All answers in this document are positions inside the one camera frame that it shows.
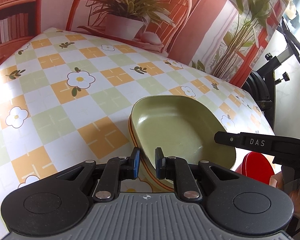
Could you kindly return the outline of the person right hand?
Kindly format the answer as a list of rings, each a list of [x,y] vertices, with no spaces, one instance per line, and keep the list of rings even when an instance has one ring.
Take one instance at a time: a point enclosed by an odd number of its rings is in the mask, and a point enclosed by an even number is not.
[[[279,173],[271,176],[271,178],[269,180],[269,185],[282,190],[283,189],[282,173],[279,172]],[[292,191],[289,194],[289,196],[294,204],[294,215],[296,215],[296,217],[300,218],[300,187],[297,190]]]

